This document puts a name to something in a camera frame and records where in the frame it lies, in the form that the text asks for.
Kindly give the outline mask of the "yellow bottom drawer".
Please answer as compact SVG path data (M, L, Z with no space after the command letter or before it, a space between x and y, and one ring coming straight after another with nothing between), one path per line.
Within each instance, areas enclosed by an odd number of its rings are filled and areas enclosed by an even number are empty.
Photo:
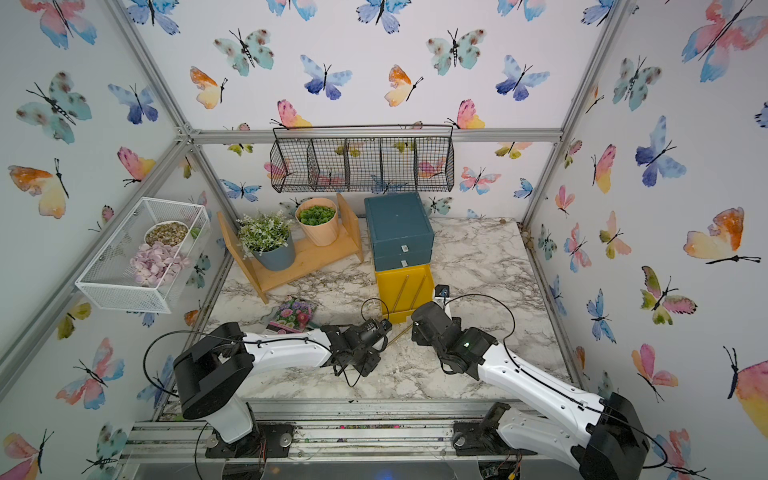
M405 323L420 306L433 300L434 279L429 264L376 273L382 314L392 324Z

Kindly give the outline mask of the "teal top drawer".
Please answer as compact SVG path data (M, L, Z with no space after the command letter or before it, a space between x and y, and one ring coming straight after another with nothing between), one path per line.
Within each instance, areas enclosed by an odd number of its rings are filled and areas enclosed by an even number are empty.
M372 242L376 257L401 256L406 254L430 254L433 249L433 236L411 236L395 239L379 239Z

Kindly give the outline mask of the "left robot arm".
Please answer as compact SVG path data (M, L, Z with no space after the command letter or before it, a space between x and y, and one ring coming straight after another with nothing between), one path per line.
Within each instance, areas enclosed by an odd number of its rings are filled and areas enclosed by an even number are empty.
M247 378L291 368L331 369L342 378L352 369L366 377L378 366L391 329L386 318L280 335L246 334L237 323L225 323L174 360L182 417L206 421L227 444L240 441L254 431L251 411L237 394Z

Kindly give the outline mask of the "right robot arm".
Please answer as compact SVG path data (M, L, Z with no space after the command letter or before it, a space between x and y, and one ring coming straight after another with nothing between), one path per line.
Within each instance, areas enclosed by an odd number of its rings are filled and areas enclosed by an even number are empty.
M464 329L446 307L427 303L412 314L412 339L430 346L451 373L466 374L513 395L535 410L514 412L497 402L479 422L457 422L459 456L533 453L577 470L584 479L637 479L651 449L632 403L581 390L512 353L477 328Z

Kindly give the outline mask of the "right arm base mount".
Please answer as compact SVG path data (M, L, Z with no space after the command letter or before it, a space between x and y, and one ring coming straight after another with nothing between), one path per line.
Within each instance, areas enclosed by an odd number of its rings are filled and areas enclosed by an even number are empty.
M509 404L496 402L481 421L455 422L451 445L456 455L537 455L537 452L532 450L512 447L499 434L500 420L510 409Z

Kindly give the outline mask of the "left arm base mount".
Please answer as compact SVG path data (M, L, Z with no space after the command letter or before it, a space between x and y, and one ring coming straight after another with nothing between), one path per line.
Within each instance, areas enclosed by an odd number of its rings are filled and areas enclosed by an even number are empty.
M210 459L283 459L290 453L295 426L290 423L257 422L251 433L232 443L223 441L218 433L212 436L215 445L207 443L205 457Z

